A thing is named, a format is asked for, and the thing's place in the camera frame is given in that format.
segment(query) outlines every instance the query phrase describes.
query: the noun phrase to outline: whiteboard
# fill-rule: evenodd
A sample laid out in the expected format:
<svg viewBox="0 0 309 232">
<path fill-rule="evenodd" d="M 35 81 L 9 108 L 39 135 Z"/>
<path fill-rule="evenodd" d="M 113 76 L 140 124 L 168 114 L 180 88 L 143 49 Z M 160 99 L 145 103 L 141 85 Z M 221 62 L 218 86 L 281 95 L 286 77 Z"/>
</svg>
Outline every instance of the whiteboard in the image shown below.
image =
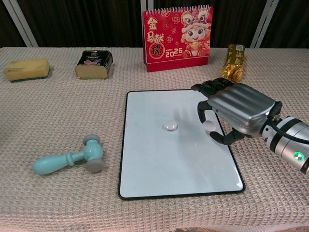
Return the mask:
<svg viewBox="0 0 309 232">
<path fill-rule="evenodd" d="M 126 98 L 118 195 L 123 200 L 238 193 L 245 189 L 229 146 L 197 115 L 207 98 L 192 90 L 132 91 Z M 223 134 L 213 111 L 206 120 Z M 177 129 L 164 124 L 173 120 Z"/>
</svg>

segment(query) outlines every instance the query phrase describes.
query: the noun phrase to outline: gray hammer head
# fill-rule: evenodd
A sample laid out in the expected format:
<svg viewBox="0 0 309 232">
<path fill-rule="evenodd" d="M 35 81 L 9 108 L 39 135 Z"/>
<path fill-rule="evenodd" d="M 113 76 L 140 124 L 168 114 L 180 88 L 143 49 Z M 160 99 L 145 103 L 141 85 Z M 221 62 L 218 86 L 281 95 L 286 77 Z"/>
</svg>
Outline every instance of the gray hammer head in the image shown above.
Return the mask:
<svg viewBox="0 0 309 232">
<path fill-rule="evenodd" d="M 90 173 L 98 173 L 103 169 L 104 162 L 102 159 L 92 159 L 85 164 L 85 169 Z"/>
</svg>

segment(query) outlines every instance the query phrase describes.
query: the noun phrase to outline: black cable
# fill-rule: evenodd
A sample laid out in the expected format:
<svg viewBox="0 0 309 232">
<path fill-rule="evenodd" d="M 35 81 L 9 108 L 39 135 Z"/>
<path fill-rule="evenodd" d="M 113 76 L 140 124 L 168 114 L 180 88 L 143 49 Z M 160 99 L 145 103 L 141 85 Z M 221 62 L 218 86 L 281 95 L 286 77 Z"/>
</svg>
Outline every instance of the black cable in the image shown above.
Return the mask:
<svg viewBox="0 0 309 232">
<path fill-rule="evenodd" d="M 268 124 L 279 134 L 281 135 L 282 137 L 285 137 L 287 139 L 290 139 L 292 141 L 295 141 L 295 142 L 298 142 L 298 143 L 301 143 L 301 144 L 308 144 L 309 145 L 309 140 L 305 140 L 305 139 L 300 139 L 300 138 L 297 138 L 297 137 L 294 137 L 290 134 L 287 134 L 283 131 L 280 130 L 280 128 L 278 128 L 276 126 L 276 124 L 274 123 L 273 121 L 273 117 L 272 116 L 269 116 L 268 117 Z"/>
</svg>

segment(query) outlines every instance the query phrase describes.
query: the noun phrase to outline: black tin can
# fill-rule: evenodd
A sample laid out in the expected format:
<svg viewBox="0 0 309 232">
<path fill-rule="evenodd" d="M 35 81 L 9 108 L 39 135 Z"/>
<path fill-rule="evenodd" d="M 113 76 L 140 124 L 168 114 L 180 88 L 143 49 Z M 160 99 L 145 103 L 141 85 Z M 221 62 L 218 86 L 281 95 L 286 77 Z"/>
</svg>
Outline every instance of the black tin can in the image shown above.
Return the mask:
<svg viewBox="0 0 309 232">
<path fill-rule="evenodd" d="M 112 54 L 106 50 L 86 50 L 75 67 L 80 79 L 107 79 L 113 63 Z"/>
</svg>

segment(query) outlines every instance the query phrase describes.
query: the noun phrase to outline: small white disc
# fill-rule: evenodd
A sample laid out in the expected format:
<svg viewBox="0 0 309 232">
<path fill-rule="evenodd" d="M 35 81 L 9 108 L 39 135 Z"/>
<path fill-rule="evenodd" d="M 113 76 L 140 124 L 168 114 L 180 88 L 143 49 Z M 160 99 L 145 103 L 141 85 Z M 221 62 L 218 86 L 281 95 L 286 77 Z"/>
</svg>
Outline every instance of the small white disc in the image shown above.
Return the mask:
<svg viewBox="0 0 309 232">
<path fill-rule="evenodd" d="M 216 130 L 215 124 L 212 121 L 209 121 L 209 120 L 203 122 L 203 127 L 207 131 L 215 131 Z"/>
<path fill-rule="evenodd" d="M 167 131 L 174 131 L 178 127 L 177 122 L 169 120 L 164 123 L 163 128 L 166 129 Z"/>
</svg>

